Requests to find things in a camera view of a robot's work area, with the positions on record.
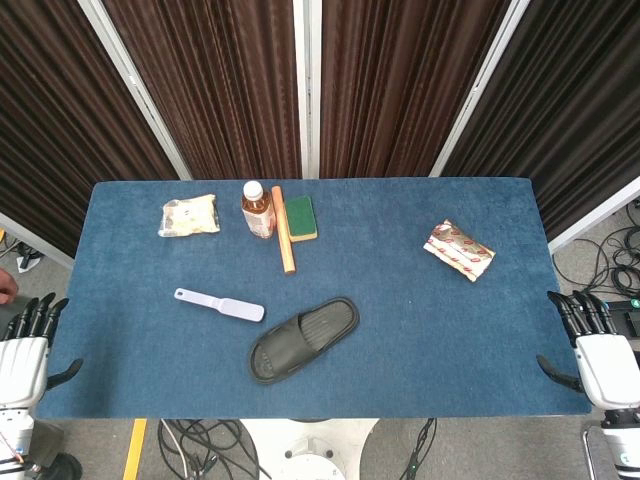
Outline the person bare hand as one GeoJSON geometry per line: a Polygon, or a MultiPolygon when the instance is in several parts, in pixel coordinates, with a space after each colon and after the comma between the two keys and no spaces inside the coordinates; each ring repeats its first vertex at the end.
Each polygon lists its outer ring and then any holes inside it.
{"type": "Polygon", "coordinates": [[[18,295],[19,287],[14,277],[4,269],[0,269],[0,304],[12,303],[18,295]]]}

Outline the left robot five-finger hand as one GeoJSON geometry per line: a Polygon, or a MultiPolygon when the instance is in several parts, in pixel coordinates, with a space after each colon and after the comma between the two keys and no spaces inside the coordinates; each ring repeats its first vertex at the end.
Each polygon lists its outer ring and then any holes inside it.
{"type": "Polygon", "coordinates": [[[9,311],[1,322],[1,408],[29,410],[44,394],[73,379],[84,364],[73,360],[66,370],[48,372],[49,354],[60,317],[69,300],[53,292],[34,297],[9,311]]]}

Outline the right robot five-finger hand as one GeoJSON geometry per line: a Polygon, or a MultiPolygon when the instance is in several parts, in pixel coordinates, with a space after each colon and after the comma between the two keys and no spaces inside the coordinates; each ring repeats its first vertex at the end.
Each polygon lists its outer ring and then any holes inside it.
{"type": "Polygon", "coordinates": [[[618,331],[608,304],[591,293],[566,296],[549,291],[573,350],[579,375],[563,374],[544,356],[536,357],[553,382],[586,395],[606,411],[639,407],[639,353],[618,331]]]}

